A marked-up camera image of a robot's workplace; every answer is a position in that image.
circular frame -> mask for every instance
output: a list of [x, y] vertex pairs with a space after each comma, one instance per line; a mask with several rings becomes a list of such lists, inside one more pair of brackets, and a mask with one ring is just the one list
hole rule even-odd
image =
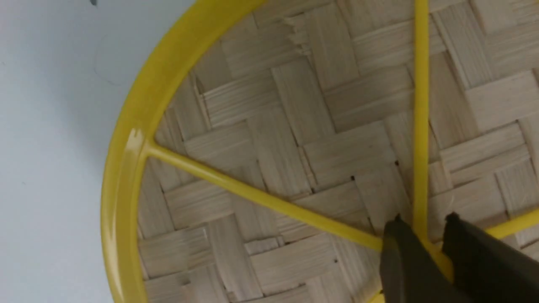
[[[105, 269], [116, 303], [147, 302], [137, 248], [137, 205], [144, 165], [155, 156], [195, 176], [380, 251], [381, 239], [287, 203], [214, 169], [158, 146], [153, 135], [172, 96], [209, 47], [264, 0], [198, 0], [174, 24], [150, 55], [126, 98], [110, 142], [101, 197], [101, 241]], [[428, 1], [416, 0], [416, 133], [414, 138], [414, 230], [440, 270], [452, 279], [451, 261], [428, 241]], [[539, 223], [539, 210], [487, 230], [496, 238]], [[375, 297], [383, 302], [383, 296]]]

woven basket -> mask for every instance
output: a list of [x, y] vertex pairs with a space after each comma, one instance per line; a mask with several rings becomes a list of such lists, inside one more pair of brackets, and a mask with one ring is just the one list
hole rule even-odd
[[[539, 5], [432, 0], [429, 233], [539, 206]], [[380, 236], [411, 218], [411, 0], [268, 0], [182, 82], [158, 144]], [[150, 158], [139, 253], [154, 303], [363, 303], [379, 255]], [[504, 241], [539, 259], [539, 226]]]

yellow spoke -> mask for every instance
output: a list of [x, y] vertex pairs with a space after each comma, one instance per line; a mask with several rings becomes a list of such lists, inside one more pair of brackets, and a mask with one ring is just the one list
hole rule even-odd
[[149, 154], [281, 214], [376, 251], [382, 250], [382, 240], [376, 236], [286, 202], [188, 157], [176, 154], [156, 144], [150, 145]]
[[487, 229], [487, 233], [494, 238], [503, 239], [537, 224], [539, 224], [539, 209], [509, 220], [493, 228], [489, 228]]

white background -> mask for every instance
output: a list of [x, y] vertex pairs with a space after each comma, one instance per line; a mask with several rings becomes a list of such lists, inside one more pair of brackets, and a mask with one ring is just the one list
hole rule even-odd
[[1, 302], [112, 302], [108, 143], [139, 69], [193, 1], [0, 1]]

